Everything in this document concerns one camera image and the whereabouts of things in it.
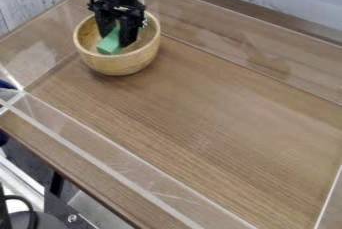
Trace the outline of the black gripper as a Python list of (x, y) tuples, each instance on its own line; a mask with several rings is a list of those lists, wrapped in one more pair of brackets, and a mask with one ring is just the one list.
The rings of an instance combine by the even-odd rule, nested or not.
[(117, 27), (119, 18), (121, 46), (130, 46), (138, 39), (139, 29), (145, 25), (146, 6), (139, 0), (90, 0), (89, 9), (95, 12), (95, 19), (102, 37), (106, 37)]

